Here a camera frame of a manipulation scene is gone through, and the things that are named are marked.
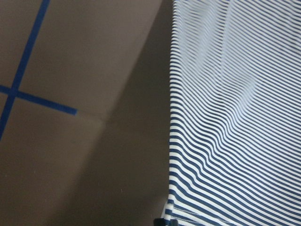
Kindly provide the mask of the striped polo shirt white collar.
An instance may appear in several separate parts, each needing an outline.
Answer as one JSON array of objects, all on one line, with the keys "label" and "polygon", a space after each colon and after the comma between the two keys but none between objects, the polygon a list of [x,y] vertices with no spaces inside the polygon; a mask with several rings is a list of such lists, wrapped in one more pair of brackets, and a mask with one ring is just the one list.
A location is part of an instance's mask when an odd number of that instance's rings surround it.
[{"label": "striped polo shirt white collar", "polygon": [[164,220],[300,225],[300,1],[173,1]]}]

